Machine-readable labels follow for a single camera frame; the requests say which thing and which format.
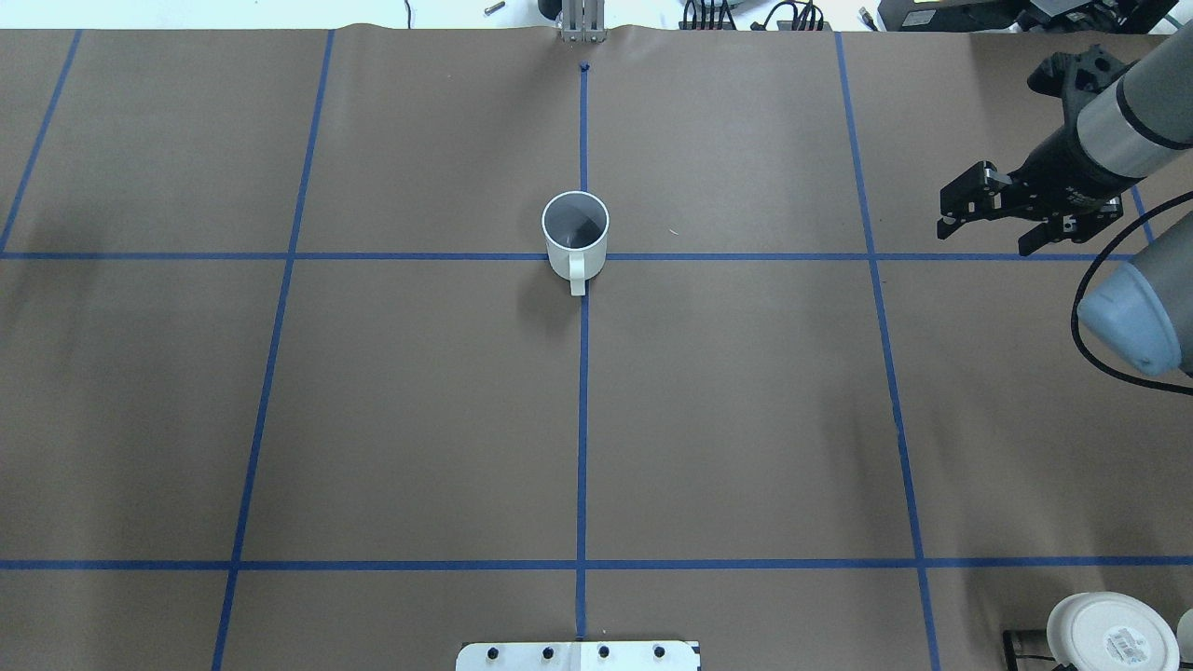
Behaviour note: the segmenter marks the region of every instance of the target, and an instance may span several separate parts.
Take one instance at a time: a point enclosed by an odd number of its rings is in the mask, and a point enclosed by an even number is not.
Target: mug handle
[[[568,254],[568,279],[571,281],[571,295],[585,295],[585,256],[575,252]]]

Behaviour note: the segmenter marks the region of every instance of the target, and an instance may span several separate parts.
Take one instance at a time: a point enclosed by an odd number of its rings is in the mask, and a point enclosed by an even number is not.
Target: black device
[[[1100,30],[1144,35],[1177,0],[880,0],[878,14],[889,31],[973,32],[1008,29],[1027,32]]]
[[[538,0],[538,13],[543,14],[543,18],[548,20],[555,20],[560,18],[560,12],[563,11],[563,0]]]

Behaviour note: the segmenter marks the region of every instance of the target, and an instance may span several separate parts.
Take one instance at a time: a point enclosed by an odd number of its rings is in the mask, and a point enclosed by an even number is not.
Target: white mounting plate
[[[550,648],[548,658],[544,651]],[[663,655],[656,654],[656,648]],[[469,644],[456,671],[700,671],[694,641]]]

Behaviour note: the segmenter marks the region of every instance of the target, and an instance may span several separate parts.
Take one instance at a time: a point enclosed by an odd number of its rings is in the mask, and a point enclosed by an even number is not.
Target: white mug
[[[605,266],[608,208],[587,191],[560,193],[543,208],[543,236],[551,270],[571,283],[571,295],[585,295],[585,282]]]

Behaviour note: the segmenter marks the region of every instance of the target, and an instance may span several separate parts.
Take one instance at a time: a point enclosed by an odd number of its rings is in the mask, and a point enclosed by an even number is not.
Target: barcode label
[[[1148,661],[1148,640],[1131,627],[1114,627],[1106,632],[1106,652],[1119,664],[1136,666]]]

